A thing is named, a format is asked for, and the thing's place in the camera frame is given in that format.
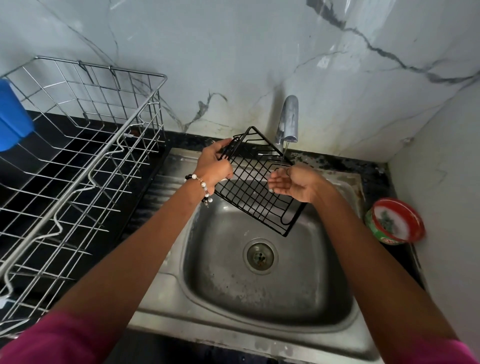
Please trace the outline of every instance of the faucet spout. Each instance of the faucet spout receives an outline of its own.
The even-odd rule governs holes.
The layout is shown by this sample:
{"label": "faucet spout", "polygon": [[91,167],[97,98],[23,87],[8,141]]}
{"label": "faucet spout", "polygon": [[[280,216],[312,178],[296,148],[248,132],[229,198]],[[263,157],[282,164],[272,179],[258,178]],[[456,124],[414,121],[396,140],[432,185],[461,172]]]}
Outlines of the faucet spout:
{"label": "faucet spout", "polygon": [[282,107],[280,121],[275,135],[275,146],[283,152],[283,142],[298,142],[299,100],[295,95],[288,96]]}

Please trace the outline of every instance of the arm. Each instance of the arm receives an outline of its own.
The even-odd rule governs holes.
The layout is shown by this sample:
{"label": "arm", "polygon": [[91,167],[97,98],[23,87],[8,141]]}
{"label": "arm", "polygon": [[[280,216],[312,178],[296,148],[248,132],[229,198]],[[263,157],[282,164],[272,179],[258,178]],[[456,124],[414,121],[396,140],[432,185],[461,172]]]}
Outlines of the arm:
{"label": "arm", "polygon": [[[230,140],[213,143],[198,160],[194,173],[207,183],[210,194],[216,183],[232,174],[227,160],[216,159],[216,152]],[[185,182],[140,229],[75,284],[51,312],[88,318],[112,339],[113,346],[203,196],[198,180]]]}
{"label": "arm", "polygon": [[294,166],[273,172],[268,183],[275,193],[315,206],[386,363],[408,351],[413,340],[456,339],[428,294],[381,246],[330,182],[311,168]]}

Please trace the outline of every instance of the silver wire rack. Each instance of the silver wire rack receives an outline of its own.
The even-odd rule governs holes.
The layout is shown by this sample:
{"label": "silver wire rack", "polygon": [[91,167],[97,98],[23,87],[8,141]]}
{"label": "silver wire rack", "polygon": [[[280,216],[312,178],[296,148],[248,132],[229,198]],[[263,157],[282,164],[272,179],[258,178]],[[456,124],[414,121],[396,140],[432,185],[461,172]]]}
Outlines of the silver wire rack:
{"label": "silver wire rack", "polygon": [[165,154],[153,74],[48,57],[3,76],[35,131],[0,153],[0,338],[110,251]]}

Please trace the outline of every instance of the black wire basket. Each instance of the black wire basket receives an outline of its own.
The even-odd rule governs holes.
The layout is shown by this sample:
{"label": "black wire basket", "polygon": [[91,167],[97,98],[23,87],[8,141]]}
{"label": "black wire basket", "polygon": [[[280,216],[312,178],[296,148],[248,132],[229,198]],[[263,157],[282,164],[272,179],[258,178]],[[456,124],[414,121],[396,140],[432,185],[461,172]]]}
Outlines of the black wire basket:
{"label": "black wire basket", "polygon": [[225,156],[233,166],[234,176],[219,182],[215,194],[287,236],[306,203],[269,191],[267,179],[270,172],[293,163],[254,126],[233,137],[220,158]]}

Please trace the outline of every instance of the wall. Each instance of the wall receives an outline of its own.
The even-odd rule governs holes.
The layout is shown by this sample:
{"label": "wall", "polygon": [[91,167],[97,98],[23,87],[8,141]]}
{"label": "wall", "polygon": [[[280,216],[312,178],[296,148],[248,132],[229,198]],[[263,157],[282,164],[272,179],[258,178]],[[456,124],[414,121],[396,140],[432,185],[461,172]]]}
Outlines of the wall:
{"label": "wall", "polygon": [[165,73],[170,130],[273,135],[300,101],[295,148],[387,161],[476,80],[477,0],[17,0],[0,73],[40,54]]}
{"label": "wall", "polygon": [[398,197],[427,237],[416,245],[430,293],[480,357],[480,85],[457,94],[390,162]]}

